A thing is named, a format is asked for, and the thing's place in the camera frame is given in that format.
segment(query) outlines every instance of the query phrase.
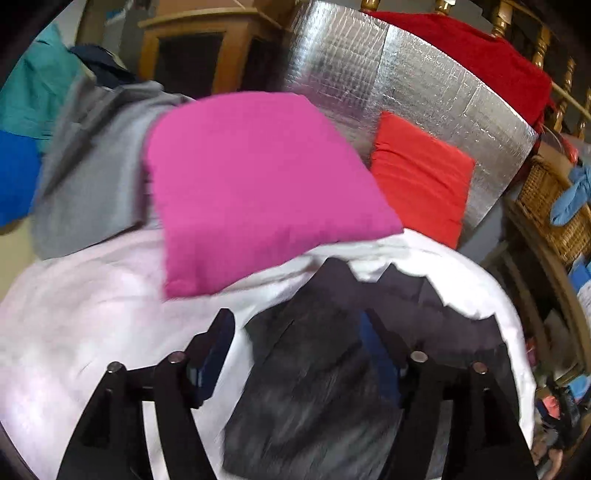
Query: teal jacket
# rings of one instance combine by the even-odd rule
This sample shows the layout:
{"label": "teal jacket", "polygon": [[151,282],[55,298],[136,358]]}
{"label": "teal jacket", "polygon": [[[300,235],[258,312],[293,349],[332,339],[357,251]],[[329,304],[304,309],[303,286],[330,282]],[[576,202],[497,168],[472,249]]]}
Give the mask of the teal jacket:
{"label": "teal jacket", "polygon": [[43,30],[0,90],[0,130],[37,139],[45,151],[80,61],[61,42],[57,25]]}

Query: gray blanket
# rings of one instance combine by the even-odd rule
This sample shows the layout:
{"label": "gray blanket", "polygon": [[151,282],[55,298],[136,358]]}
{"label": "gray blanket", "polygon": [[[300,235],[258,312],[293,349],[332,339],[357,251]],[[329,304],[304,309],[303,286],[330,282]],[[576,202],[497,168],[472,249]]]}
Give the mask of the gray blanket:
{"label": "gray blanket", "polygon": [[144,221],[144,137],[160,115],[189,100],[156,82],[110,90],[84,76],[72,86],[33,204],[41,259],[69,255]]}

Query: pink cushion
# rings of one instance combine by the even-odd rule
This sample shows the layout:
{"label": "pink cushion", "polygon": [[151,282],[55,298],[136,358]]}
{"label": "pink cushion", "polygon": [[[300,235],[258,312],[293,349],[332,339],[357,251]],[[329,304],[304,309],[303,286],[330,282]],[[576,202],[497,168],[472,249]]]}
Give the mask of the pink cushion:
{"label": "pink cushion", "polygon": [[356,151],[305,97],[209,97],[147,142],[168,298],[213,294],[321,244],[402,232]]}

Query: red cushion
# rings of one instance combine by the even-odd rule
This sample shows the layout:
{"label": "red cushion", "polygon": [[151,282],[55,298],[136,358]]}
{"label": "red cushion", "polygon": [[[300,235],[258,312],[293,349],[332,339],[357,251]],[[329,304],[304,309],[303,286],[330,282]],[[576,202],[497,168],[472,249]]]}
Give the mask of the red cushion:
{"label": "red cushion", "polygon": [[544,113],[552,81],[504,38],[495,38],[452,17],[371,12],[422,38],[486,83],[530,125]]}
{"label": "red cushion", "polygon": [[380,118],[371,160],[402,224],[456,248],[474,160],[390,112]]}

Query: reflective foil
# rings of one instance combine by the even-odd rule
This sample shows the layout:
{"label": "reflective foil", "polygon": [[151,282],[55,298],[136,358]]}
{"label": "reflective foil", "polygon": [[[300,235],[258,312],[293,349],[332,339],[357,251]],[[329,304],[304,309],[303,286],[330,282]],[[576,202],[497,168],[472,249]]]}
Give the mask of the reflective foil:
{"label": "reflective foil", "polygon": [[476,161],[465,233],[499,199],[534,145],[534,130],[471,72],[424,40],[323,1],[294,22],[280,88],[306,95],[369,161],[382,111]]}

